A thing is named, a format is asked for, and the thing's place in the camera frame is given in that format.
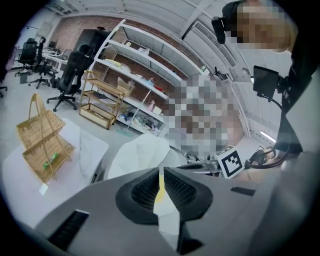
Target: wicker basket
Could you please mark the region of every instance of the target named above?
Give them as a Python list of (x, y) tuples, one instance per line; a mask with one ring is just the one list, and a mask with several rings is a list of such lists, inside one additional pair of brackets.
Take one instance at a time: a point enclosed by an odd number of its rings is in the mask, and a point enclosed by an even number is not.
[[(35, 102), (38, 115), (30, 117), (32, 102)], [(46, 110), (41, 96), (38, 93), (34, 93), (29, 107), (29, 118), (19, 123), (16, 129), (24, 147), (28, 149), (40, 141), (45, 142), (50, 140), (54, 135), (58, 134), (65, 125), (66, 123), (51, 110)]]
[[(57, 135), (44, 144), (38, 143), (32, 146), (26, 150), (22, 156), (43, 183), (46, 183), (53, 175), (55, 175), (56, 171), (74, 149), (74, 146)], [(55, 153), (57, 153), (57, 157), (49, 164), (47, 169), (44, 169), (44, 163), (49, 162), (49, 158)]]

